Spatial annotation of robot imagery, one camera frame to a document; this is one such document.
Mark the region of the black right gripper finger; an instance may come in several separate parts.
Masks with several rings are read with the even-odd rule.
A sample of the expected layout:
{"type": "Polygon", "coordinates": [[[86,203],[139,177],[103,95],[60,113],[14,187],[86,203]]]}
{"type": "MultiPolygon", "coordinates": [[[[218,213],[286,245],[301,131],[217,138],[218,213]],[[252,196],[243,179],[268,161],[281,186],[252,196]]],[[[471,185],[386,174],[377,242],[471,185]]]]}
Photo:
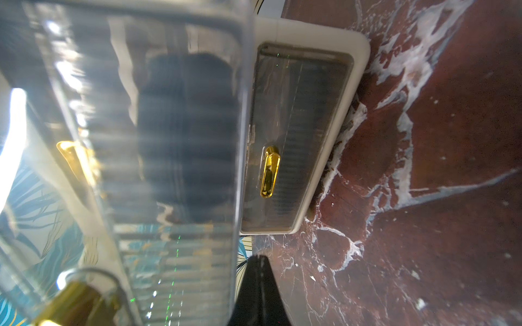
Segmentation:
{"type": "Polygon", "coordinates": [[[291,325],[279,289],[265,255],[251,256],[229,325],[291,325]]]}

